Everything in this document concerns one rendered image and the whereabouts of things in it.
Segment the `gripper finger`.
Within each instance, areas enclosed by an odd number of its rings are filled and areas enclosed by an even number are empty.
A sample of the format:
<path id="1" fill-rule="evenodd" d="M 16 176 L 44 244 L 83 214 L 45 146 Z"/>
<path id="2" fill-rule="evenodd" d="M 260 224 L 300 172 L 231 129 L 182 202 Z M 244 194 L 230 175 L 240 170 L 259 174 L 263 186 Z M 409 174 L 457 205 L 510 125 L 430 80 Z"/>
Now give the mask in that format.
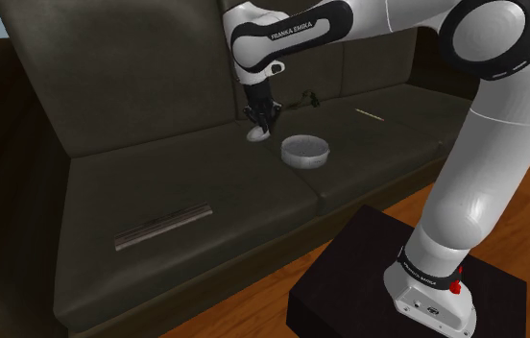
<path id="1" fill-rule="evenodd" d="M 275 125 L 281 111 L 281 104 L 271 102 L 264 104 L 260 111 L 260 127 L 264 133 L 269 133 Z"/>
<path id="2" fill-rule="evenodd" d="M 261 123 L 260 123 L 260 120 L 259 120 L 259 115 L 257 112 L 255 112 L 250 106 L 245 106 L 243 108 L 243 113 L 246 115 L 246 117 L 251 120 L 253 123 L 255 123 L 256 125 L 260 126 Z"/>

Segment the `white oval object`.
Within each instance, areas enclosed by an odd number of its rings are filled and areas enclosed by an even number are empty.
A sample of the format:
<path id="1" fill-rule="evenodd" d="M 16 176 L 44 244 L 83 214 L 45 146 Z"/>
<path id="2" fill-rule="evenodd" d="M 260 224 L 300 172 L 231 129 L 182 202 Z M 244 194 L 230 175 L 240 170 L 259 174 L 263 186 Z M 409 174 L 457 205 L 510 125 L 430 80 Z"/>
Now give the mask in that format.
<path id="1" fill-rule="evenodd" d="M 263 129 L 259 126 L 253 127 L 250 131 L 248 131 L 246 138 L 250 142 L 261 142 L 266 140 L 270 137 L 270 132 L 264 132 Z"/>

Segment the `grey round bowl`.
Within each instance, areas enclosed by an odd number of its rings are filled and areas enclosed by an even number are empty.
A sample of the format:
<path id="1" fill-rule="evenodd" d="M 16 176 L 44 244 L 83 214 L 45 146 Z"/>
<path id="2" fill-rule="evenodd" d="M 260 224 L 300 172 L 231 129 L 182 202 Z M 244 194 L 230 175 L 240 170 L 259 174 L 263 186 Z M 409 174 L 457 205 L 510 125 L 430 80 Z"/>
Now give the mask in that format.
<path id="1" fill-rule="evenodd" d="M 316 169 L 326 163 L 330 149 L 320 137 L 297 134 L 281 142 L 280 154 L 282 161 L 295 169 Z"/>

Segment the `dark leather sofa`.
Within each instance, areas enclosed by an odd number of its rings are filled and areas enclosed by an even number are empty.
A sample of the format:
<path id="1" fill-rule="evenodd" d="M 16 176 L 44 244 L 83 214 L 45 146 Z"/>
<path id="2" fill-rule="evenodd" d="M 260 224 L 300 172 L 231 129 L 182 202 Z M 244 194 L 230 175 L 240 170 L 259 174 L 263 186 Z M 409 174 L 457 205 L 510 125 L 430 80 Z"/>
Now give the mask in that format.
<path id="1" fill-rule="evenodd" d="M 223 12 L 240 0 L 0 0 L 0 338 L 135 338 L 329 237 L 347 205 L 430 182 L 478 82 L 432 30 L 285 59 L 285 109 L 251 143 Z M 354 109 L 385 119 L 377 121 Z M 281 159 L 320 137 L 326 163 Z M 213 213 L 117 252 L 114 236 Z"/>

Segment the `yellow pencil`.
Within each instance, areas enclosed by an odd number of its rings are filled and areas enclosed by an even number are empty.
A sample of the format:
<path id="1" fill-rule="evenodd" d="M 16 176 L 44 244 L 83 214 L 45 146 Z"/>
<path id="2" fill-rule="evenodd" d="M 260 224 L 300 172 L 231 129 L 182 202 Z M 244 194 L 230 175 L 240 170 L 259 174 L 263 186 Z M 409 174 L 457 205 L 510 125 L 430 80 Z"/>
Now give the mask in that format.
<path id="1" fill-rule="evenodd" d="M 354 110 L 357 111 L 357 112 L 359 112 L 359 113 L 361 113 L 361 114 L 364 114 L 364 115 L 366 115 L 366 116 L 368 116 L 368 117 L 371 117 L 372 119 L 375 119 L 375 120 L 377 120 L 377 121 L 382 121 L 382 122 L 385 121 L 385 119 L 383 119 L 383 118 L 381 118 L 381 117 L 379 117 L 379 116 L 376 116 L 376 115 L 374 115 L 374 114 L 372 114 L 372 113 L 366 112 L 366 111 L 364 111 L 364 110 L 362 110 L 362 109 L 354 109 Z"/>

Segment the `grey flat bar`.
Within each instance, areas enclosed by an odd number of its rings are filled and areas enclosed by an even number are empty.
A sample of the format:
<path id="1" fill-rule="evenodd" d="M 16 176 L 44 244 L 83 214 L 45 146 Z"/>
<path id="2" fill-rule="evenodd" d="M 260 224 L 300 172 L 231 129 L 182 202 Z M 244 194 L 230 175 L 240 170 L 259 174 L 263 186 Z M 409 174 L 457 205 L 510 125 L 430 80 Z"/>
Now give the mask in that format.
<path id="1" fill-rule="evenodd" d="M 213 213 L 207 203 L 175 211 L 145 222 L 132 229 L 127 229 L 114 236 L 114 249 L 119 252 L 130 246 L 154 238 L 160 234 L 177 229 L 191 222 L 202 219 Z"/>

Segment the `black robot stand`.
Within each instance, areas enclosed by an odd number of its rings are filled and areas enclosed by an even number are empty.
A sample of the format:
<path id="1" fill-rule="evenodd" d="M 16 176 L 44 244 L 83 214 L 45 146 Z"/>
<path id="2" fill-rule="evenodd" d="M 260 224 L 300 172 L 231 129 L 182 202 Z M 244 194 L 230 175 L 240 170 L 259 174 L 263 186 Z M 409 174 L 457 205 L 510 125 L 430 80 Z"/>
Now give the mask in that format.
<path id="1" fill-rule="evenodd" d="M 383 283 L 412 230 L 362 206 L 291 289 L 286 324 L 299 338 L 446 338 L 397 311 Z M 472 338 L 526 338 L 526 282 L 471 255 L 463 266 Z"/>

